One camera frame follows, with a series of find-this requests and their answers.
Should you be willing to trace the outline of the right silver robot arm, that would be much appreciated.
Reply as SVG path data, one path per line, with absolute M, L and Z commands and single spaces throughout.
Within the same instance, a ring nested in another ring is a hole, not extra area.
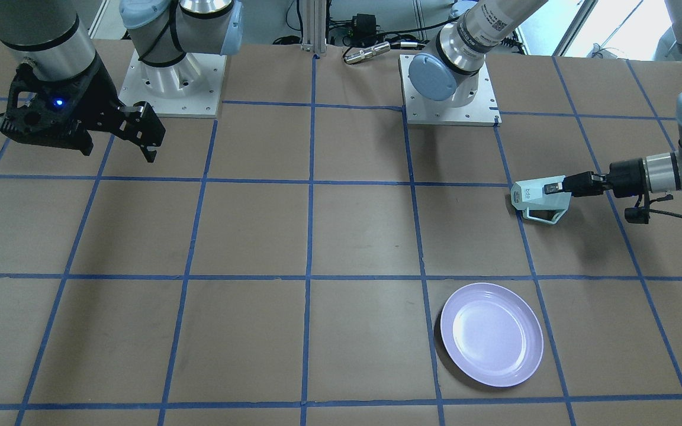
M 149 94 L 174 98 L 204 81 L 195 54 L 236 54 L 240 1 L 122 1 L 122 22 Z M 165 127 L 141 99 L 124 103 L 69 1 L 0 1 L 0 41 L 19 64 L 0 132 L 14 142 L 92 153 L 91 132 L 116 135 L 155 160 Z

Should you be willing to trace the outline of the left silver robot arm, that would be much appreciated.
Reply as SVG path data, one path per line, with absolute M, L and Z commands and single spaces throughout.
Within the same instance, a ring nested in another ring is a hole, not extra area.
M 492 95 L 482 88 L 488 75 L 485 58 L 501 41 L 520 30 L 530 42 L 533 53 L 547 52 L 549 43 L 541 41 L 544 1 L 457 1 L 449 19 L 438 25 L 438 33 L 424 49 L 401 66 L 403 88 L 424 102 L 428 112 L 456 114 L 466 110 L 474 99 Z M 675 48 L 682 59 L 682 1 L 666 2 Z M 598 196 L 613 191 L 618 198 L 644 192 L 682 191 L 682 92 L 676 100 L 679 131 L 678 147 L 671 153 L 617 162 L 609 173 L 595 177 L 582 173 L 582 183 L 573 177 L 549 183 L 551 195 L 570 192 L 574 196 Z

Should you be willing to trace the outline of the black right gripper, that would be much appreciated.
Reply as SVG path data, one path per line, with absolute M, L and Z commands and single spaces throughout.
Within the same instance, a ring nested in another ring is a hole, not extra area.
M 90 131 L 112 133 L 133 143 L 148 163 L 157 156 L 166 129 L 148 102 L 124 106 L 98 54 L 78 75 L 48 82 L 36 76 L 36 64 L 24 59 L 9 89 L 0 132 L 14 142 L 73 149 L 89 156 Z

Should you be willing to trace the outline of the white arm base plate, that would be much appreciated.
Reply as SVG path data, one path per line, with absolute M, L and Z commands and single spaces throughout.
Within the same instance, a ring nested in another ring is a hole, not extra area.
M 458 84 L 449 99 L 435 101 L 422 95 L 412 84 L 409 67 L 413 59 L 412 54 L 400 56 L 401 91 L 408 124 L 498 126 L 503 123 L 486 64 L 478 75 Z
M 229 56 L 189 53 L 178 64 L 152 67 L 133 52 L 119 98 L 146 101 L 160 118 L 217 118 Z

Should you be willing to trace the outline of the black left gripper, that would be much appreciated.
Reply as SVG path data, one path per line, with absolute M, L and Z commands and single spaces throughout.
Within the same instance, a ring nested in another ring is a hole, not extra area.
M 551 183 L 543 186 L 544 195 L 569 192 L 572 197 L 601 196 L 611 191 L 615 198 L 642 196 L 646 192 L 646 172 L 644 160 L 631 159 L 613 162 L 608 173 L 599 175 L 595 182 L 593 172 L 576 173 L 569 177 L 553 177 Z

